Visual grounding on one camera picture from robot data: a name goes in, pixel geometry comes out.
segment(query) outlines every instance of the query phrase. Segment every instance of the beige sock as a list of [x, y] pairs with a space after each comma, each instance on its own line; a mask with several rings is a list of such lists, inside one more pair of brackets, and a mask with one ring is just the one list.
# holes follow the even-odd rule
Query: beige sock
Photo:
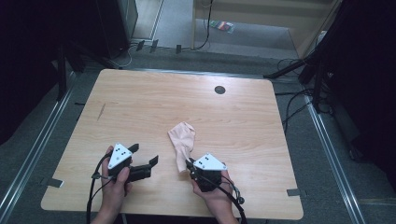
[[194, 147], [195, 130], [186, 122], [180, 122], [168, 132], [176, 152], [176, 163], [179, 172], [187, 170], [186, 160]]

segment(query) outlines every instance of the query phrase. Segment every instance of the hand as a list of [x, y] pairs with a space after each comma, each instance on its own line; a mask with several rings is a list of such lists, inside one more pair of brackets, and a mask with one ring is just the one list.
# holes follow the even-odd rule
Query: hand
[[[231, 180], [227, 171], [221, 171], [221, 175]], [[233, 189], [231, 188], [230, 183], [224, 177], [221, 178], [222, 183], [220, 186], [227, 192], [233, 194]], [[192, 191], [205, 200], [207, 208], [219, 224], [238, 223], [236, 218], [233, 216], [232, 202], [224, 192], [219, 189], [214, 189], [209, 192], [201, 192], [195, 180], [192, 180], [191, 183], [193, 187]]]
[[[109, 147], [107, 153], [112, 151], [114, 147]], [[106, 158], [102, 162], [102, 175], [108, 176], [108, 163], [110, 158]], [[129, 176], [129, 168], [123, 168], [117, 176], [117, 181], [109, 181], [102, 178], [102, 206], [99, 213], [92, 223], [113, 223], [119, 214], [122, 203], [126, 195], [132, 190], [132, 183], [125, 184]]]

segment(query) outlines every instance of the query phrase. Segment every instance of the wooden tabletop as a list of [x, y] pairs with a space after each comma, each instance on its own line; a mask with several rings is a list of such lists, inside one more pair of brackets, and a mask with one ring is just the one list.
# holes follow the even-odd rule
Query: wooden tabletop
[[[215, 93], [217, 86], [226, 92]], [[139, 143], [133, 165], [147, 164], [157, 155], [159, 163], [151, 178], [133, 183], [121, 212], [211, 217], [192, 193], [189, 173], [177, 170], [167, 132], [181, 121], [196, 131], [193, 158], [210, 152], [227, 164], [246, 200], [247, 217], [303, 216], [300, 197], [287, 194], [297, 185], [270, 81], [121, 70], [99, 75], [53, 176], [64, 185], [48, 187], [42, 208], [85, 211], [91, 175], [108, 146]], [[92, 211], [101, 201], [98, 193]]]

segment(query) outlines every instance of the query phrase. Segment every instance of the table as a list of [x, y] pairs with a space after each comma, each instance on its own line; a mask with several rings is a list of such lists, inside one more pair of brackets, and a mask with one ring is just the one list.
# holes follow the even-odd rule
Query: table
[[[226, 92], [215, 93], [217, 86]], [[300, 197], [287, 194], [297, 185], [270, 81], [122, 70], [100, 73], [53, 176], [64, 185], [48, 187], [42, 208], [85, 211], [91, 175], [107, 147], [139, 143], [134, 165], [156, 155], [159, 163], [151, 178], [134, 182], [121, 212], [211, 217], [192, 193], [189, 174], [177, 170], [167, 132], [181, 121], [196, 131], [192, 157], [210, 152], [227, 164], [247, 217], [303, 216]], [[101, 198], [98, 193], [92, 211]], [[233, 212], [239, 217], [235, 207]]]
[[[191, 48], [195, 20], [207, 20], [210, 0], [193, 0]], [[315, 46], [318, 35], [332, 24], [341, 0], [214, 0], [211, 20], [288, 27], [300, 58]]]

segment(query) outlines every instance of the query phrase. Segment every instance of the person's left hand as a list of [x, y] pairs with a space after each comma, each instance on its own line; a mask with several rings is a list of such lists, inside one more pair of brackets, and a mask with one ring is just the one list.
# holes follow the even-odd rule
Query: person's left hand
[[[110, 146], [107, 153], [112, 151], [114, 147]], [[108, 163], [110, 158], [106, 158], [102, 162], [102, 175], [108, 176]], [[123, 168], [117, 176], [117, 181], [108, 182], [107, 179], [102, 178], [102, 206], [99, 213], [92, 223], [113, 223], [119, 214], [122, 203], [126, 195], [132, 190], [132, 183], [125, 184], [129, 176], [129, 168]]]

